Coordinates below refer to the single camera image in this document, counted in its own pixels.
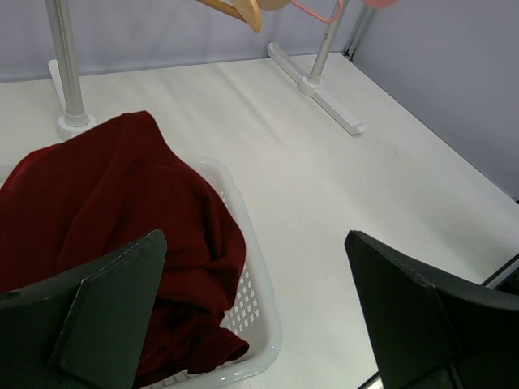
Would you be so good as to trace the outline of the beige wooden hanger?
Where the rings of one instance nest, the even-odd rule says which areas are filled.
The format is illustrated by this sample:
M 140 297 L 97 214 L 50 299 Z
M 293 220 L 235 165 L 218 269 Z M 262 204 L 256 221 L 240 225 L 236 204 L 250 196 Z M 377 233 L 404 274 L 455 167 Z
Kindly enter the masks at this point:
M 291 0 L 258 0 L 258 6 L 263 11 L 279 11 L 287 7 Z

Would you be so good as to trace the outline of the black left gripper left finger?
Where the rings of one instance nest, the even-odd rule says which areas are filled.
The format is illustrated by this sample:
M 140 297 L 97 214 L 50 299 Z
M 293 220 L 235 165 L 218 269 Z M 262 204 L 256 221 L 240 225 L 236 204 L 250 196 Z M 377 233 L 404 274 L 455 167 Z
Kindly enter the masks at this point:
M 1 295 L 3 388 L 130 388 L 165 263 L 155 229 Z

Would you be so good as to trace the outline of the thick pink plastic hanger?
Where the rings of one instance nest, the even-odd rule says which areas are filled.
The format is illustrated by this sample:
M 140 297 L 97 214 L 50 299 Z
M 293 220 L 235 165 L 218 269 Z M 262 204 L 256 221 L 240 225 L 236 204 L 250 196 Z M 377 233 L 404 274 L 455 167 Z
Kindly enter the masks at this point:
M 393 6 L 397 3 L 397 0 L 362 0 L 367 6 L 375 9 L 383 9 Z

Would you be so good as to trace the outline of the dark maroon t shirt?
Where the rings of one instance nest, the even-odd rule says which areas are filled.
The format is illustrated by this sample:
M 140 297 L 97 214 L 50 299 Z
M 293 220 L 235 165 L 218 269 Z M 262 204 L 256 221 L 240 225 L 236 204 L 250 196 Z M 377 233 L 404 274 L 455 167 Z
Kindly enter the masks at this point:
M 125 113 L 46 154 L 1 189 L 1 290 L 42 281 L 154 229 L 167 251 L 135 377 L 146 386 L 242 357 L 221 321 L 246 243 L 219 194 L 176 156 L 148 112 Z

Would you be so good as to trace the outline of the bright red t shirt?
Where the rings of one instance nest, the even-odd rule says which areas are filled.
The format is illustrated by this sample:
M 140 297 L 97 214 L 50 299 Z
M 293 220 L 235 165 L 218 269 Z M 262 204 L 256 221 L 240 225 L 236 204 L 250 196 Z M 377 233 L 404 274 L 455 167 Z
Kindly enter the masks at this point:
M 5 187 L 8 187 L 16 179 L 18 175 L 20 175 L 28 166 L 30 166 L 34 161 L 39 159 L 44 154 L 46 154 L 46 151 L 41 149 L 26 155 L 9 173 L 3 185 Z

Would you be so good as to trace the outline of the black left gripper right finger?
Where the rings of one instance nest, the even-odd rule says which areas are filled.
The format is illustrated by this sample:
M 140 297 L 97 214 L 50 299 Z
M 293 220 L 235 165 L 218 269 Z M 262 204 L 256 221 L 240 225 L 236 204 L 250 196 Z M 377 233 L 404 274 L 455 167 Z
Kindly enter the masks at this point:
M 345 252 L 384 388 L 518 386 L 518 272 L 491 289 L 361 231 Z

